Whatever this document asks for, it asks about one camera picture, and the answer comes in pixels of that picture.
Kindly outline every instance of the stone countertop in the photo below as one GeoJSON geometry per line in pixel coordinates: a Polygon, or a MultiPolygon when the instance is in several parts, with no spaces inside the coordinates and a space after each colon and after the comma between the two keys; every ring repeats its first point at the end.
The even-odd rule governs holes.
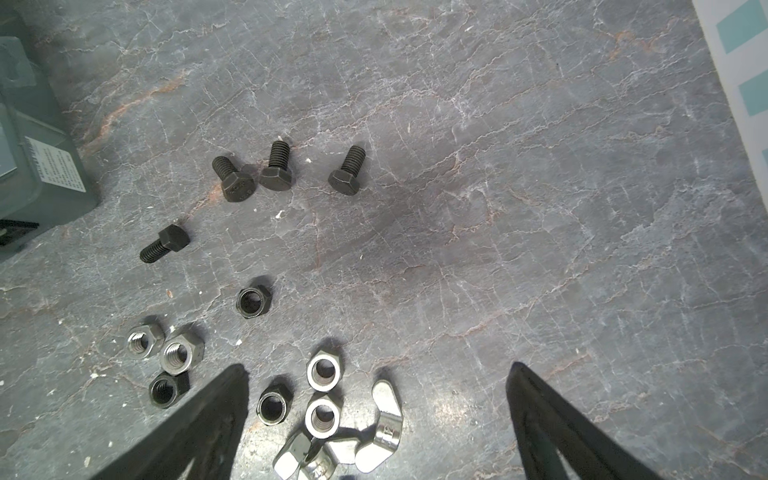
{"type": "Polygon", "coordinates": [[[768,217],[689,2],[15,0],[101,205],[2,264],[0,477],[87,478],[169,412],[126,332],[206,342],[250,403],[233,478],[271,461],[343,352],[342,426],[387,375],[398,452],[354,478],[524,478],[526,362],[665,478],[768,475],[768,217]],[[210,162],[296,184],[223,201],[210,162]],[[326,178],[366,146],[355,197],[326,178]],[[146,265],[171,222],[192,237],[146,265]],[[272,311],[243,320],[261,276],[272,311]]]}

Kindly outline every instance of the hex bolt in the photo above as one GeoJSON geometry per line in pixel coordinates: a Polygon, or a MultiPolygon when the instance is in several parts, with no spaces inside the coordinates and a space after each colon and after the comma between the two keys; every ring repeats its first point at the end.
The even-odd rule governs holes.
{"type": "Polygon", "coordinates": [[[228,202],[246,200],[256,190],[253,178],[238,171],[229,158],[216,157],[211,166],[221,179],[221,191],[228,202]]]}
{"type": "Polygon", "coordinates": [[[349,148],[344,163],[339,170],[334,170],[328,177],[328,183],[340,194],[352,196],[360,190],[357,174],[360,173],[366,151],[357,145],[349,148]]]}
{"type": "Polygon", "coordinates": [[[177,252],[190,244],[189,235],[178,225],[168,225],[163,230],[160,230],[157,236],[159,237],[157,240],[139,253],[139,258],[141,258],[142,262],[157,262],[171,250],[177,252]]]}
{"type": "Polygon", "coordinates": [[[288,190],[293,183],[293,175],[288,171],[288,154],[290,147],[282,140],[272,144],[270,152],[270,162],[266,168],[261,171],[259,183],[264,188],[275,191],[288,190]]]}

